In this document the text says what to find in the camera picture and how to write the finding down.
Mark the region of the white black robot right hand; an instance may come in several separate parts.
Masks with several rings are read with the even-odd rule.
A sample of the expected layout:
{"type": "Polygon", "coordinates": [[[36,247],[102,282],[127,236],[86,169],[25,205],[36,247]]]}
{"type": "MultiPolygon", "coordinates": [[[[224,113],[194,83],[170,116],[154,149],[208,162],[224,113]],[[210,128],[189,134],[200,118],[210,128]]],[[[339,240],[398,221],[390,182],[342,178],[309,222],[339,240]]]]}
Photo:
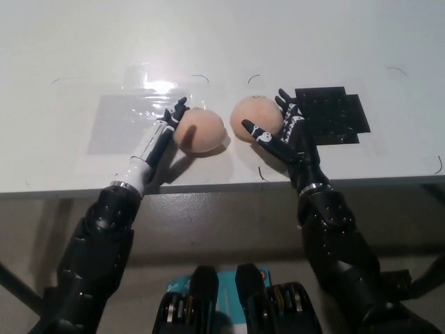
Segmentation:
{"type": "Polygon", "coordinates": [[[265,151],[286,165],[291,184],[299,196],[331,191],[332,186],[321,170],[318,149],[307,128],[298,98],[279,89],[275,102],[284,118],[278,134],[267,132],[248,119],[244,119],[242,125],[265,151]]]}

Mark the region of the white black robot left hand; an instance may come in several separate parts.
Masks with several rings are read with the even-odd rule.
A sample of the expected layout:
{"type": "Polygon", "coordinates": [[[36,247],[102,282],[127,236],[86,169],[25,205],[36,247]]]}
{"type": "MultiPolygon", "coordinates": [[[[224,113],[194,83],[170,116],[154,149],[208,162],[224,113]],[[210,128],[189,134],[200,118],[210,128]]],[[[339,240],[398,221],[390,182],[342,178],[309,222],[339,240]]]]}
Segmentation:
{"type": "Polygon", "coordinates": [[[154,121],[131,154],[128,166],[115,176],[111,186],[132,191],[141,198],[144,196],[145,188],[152,181],[181,119],[189,110],[186,102],[187,97],[181,98],[173,109],[166,109],[154,121]]]}

